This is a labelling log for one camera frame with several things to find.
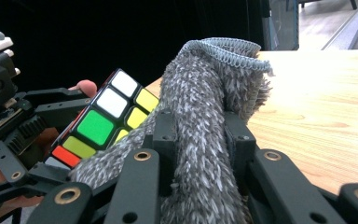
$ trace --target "wooden table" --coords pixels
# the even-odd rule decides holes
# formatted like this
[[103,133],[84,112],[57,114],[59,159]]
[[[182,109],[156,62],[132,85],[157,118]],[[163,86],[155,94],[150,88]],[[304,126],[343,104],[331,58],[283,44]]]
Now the wooden table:
[[[288,155],[314,185],[358,182],[358,50],[265,51],[276,77],[248,127],[261,148]],[[159,80],[147,88],[158,95]]]

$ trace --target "gray cloth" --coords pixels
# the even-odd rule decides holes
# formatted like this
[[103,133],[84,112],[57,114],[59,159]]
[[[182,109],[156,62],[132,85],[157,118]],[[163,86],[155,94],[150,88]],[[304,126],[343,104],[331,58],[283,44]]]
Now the gray cloth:
[[257,60],[257,44],[208,38],[187,42],[168,64],[157,108],[137,129],[106,151],[83,160],[74,181],[96,188],[118,176],[131,150],[153,133],[157,113],[172,111],[178,136],[178,164],[172,195],[162,199],[161,223],[246,223],[246,206],[230,167],[224,110],[244,122],[268,98],[268,61]]

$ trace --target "lime green square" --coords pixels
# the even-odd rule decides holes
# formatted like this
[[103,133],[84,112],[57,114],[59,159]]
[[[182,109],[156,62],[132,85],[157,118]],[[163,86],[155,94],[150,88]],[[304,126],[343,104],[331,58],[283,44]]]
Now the lime green square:
[[91,110],[77,126],[77,131],[102,146],[114,128],[115,124],[112,121],[97,111]]

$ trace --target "rubik's cube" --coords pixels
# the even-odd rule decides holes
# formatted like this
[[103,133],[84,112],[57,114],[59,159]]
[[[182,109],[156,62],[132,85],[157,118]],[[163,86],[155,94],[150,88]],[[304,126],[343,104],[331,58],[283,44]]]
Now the rubik's cube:
[[158,98],[118,69],[55,142],[45,164],[73,169],[137,128]]

